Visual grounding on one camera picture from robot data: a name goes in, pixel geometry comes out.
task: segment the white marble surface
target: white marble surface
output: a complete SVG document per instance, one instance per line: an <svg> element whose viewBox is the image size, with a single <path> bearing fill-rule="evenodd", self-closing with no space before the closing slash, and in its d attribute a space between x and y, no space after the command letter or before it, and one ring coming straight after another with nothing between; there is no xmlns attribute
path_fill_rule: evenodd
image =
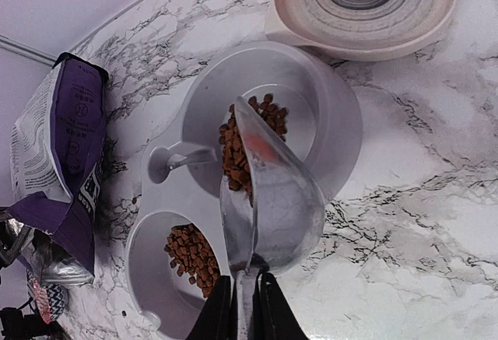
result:
<svg viewBox="0 0 498 340"><path fill-rule="evenodd" d="M75 340L154 339L126 291L139 162L212 56L264 39L269 0L145 0L77 53L112 75L96 281ZM280 279L310 339L498 338L498 0L459 0L447 36L395 61L330 61L364 144L319 248Z"/></svg>

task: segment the large bowl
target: large bowl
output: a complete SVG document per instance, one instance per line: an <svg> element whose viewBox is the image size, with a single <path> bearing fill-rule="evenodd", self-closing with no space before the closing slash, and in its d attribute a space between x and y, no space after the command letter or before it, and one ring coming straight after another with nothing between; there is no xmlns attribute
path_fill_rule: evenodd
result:
<svg viewBox="0 0 498 340"><path fill-rule="evenodd" d="M351 174L362 139L358 101L350 87L315 57L275 42L235 48L197 77L171 126L146 148L139 217L128 238L126 273L132 299L164 338L184 338L203 300L178 278L163 251L172 226L194 223L212 246L222 274L226 258L219 186L223 175L219 126L237 96L273 93L287 107L287 143L331 200ZM216 160L166 168L174 154L209 147Z"/></svg>

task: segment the kibble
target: kibble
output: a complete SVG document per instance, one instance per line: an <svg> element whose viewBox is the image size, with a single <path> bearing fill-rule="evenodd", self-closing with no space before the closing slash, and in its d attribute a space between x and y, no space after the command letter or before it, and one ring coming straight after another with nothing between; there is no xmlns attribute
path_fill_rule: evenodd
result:
<svg viewBox="0 0 498 340"><path fill-rule="evenodd" d="M198 228L192 223L173 227L164 250L172 258L170 267L178 267L177 275L188 274L188 282L196 284L208 298L220 273L211 246Z"/></svg>
<svg viewBox="0 0 498 340"><path fill-rule="evenodd" d="M287 134L286 116L289 113L286 108L279 108L273 103L273 95L267 93L260 104L256 96L252 96L247 101L256 112L265 120L267 125L285 141ZM242 145L242 139L235 120L235 106L230 105L228 111L231 113L226 124L219 127L219 144L223 145L223 172L228 176L228 187L232 191L244 189L249 197L249 202L253 202L253 188L251 183L251 172L247 157Z"/></svg>

